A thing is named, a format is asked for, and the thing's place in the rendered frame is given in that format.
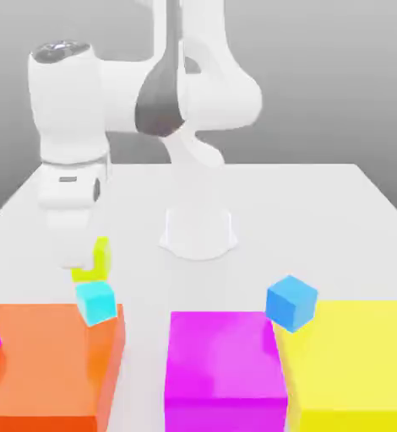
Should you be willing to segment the large yellow box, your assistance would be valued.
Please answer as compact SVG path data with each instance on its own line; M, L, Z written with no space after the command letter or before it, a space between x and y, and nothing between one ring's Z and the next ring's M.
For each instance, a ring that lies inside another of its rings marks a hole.
M289 432L397 432L397 300L320 300L274 332Z

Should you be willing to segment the small blue cube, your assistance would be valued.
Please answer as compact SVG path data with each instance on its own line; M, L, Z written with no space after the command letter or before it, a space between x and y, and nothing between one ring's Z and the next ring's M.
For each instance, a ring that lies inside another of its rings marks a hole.
M288 275L267 290L265 315L289 332L296 332L314 318L318 291Z

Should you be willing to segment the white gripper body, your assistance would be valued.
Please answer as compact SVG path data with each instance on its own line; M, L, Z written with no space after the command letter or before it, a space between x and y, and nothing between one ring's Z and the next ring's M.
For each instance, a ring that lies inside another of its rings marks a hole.
M82 234L102 194L102 165L42 165L38 203L50 230Z

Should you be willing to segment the small yellow-green cube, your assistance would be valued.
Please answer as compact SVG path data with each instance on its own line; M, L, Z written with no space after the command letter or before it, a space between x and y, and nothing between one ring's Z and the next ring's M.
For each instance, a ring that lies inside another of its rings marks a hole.
M93 250L93 267L90 270L73 268L72 280L75 283L106 281L111 271L111 247L109 238L98 237Z

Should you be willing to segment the large orange box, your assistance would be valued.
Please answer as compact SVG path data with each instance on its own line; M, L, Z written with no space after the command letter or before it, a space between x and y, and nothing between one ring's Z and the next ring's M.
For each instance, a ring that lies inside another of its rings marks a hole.
M0 304L0 432L107 432L123 308L87 327L74 304Z

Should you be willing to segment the large magenta box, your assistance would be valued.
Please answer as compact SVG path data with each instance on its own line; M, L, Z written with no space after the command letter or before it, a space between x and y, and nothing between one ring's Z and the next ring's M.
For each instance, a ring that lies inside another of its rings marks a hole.
M259 311L171 313L165 432L285 432L288 395Z

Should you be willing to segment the small cyan cube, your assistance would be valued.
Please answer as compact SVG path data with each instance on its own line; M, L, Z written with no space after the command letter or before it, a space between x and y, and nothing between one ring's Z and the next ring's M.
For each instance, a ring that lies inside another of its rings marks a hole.
M114 291L106 281L81 283L75 287L79 312L87 327L117 317L117 303Z

